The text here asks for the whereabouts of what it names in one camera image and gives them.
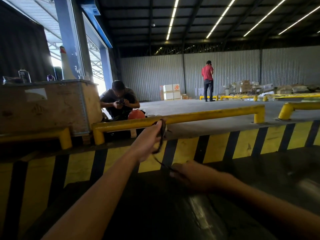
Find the hand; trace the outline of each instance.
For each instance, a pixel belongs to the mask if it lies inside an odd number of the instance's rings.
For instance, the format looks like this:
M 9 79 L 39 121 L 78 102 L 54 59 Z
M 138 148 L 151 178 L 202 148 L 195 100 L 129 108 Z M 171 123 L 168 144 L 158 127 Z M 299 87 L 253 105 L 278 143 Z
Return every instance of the hand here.
M 125 104 L 126 106 L 128 106 L 128 105 L 130 104 L 129 100 L 125 99 L 125 100 L 124 100 L 124 104 Z
M 122 109 L 123 104 L 119 104 L 119 101 L 115 101 L 115 102 L 113 103 L 113 106 L 114 106 L 116 109 Z
M 187 161 L 184 164 L 175 163 L 172 168 L 177 172 L 170 172 L 174 177 L 194 190 L 202 192 L 225 190 L 237 179 L 229 173 L 219 172 L 213 168 L 199 164 L 195 161 Z
M 129 153 L 132 154 L 139 162 L 145 161 L 149 155 L 156 151 L 154 144 L 160 141 L 160 137 L 157 137 L 161 129 L 162 121 L 158 121 L 157 124 L 147 127 L 132 143 Z

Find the blue column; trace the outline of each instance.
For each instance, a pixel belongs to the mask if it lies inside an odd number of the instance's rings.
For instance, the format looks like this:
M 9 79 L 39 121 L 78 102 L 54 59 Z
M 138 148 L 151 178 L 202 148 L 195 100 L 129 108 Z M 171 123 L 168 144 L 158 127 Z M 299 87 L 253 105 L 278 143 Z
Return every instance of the blue column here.
M 106 84 L 106 90 L 108 90 L 109 88 L 111 88 L 113 80 L 112 80 L 109 52 L 107 48 L 100 48 L 100 57 L 101 57 L 101 63 L 102 63 L 104 82 Z
M 76 0 L 54 0 L 54 3 L 72 74 L 78 79 L 93 81 L 82 9 Z

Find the man in red shirt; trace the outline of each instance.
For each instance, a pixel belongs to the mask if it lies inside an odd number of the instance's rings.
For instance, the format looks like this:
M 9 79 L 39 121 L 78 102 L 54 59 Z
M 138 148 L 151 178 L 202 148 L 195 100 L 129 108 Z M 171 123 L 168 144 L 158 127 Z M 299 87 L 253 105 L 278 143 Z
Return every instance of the man in red shirt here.
M 211 60 L 207 61 L 207 64 L 204 68 L 202 68 L 201 75 L 203 76 L 203 86 L 204 86 L 204 99 L 207 102 L 207 91 L 209 87 L 209 96 L 210 96 L 210 102 L 214 101 L 212 99 L 212 93 L 214 90 L 214 80 L 212 79 L 212 74 L 214 73 L 214 69 L 211 65 Z

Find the white box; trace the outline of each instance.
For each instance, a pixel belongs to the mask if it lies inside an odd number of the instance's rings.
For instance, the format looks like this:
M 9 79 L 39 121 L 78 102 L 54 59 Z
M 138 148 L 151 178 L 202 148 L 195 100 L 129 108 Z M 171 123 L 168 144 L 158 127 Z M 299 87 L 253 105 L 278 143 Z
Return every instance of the white box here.
M 173 99 L 180 99 L 180 98 L 181 98 L 180 91 L 179 92 L 173 92 Z
M 164 96 L 165 100 L 173 99 L 174 98 L 174 93 L 173 92 L 167 92 L 167 93 L 164 93 L 163 96 Z
M 180 91 L 180 84 L 172 84 L 173 91 Z
M 172 91 L 173 91 L 172 84 L 163 86 L 163 92 L 172 92 Z

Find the orange helmet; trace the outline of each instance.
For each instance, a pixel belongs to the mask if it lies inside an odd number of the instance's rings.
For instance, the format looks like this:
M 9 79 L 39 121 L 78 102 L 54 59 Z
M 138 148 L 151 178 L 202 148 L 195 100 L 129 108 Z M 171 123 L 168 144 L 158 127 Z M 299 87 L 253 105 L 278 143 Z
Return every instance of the orange helmet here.
M 134 109 L 132 110 L 129 115 L 128 115 L 128 120 L 133 120 L 133 119 L 143 119 L 146 116 L 144 115 L 144 113 L 139 110 L 139 109 Z

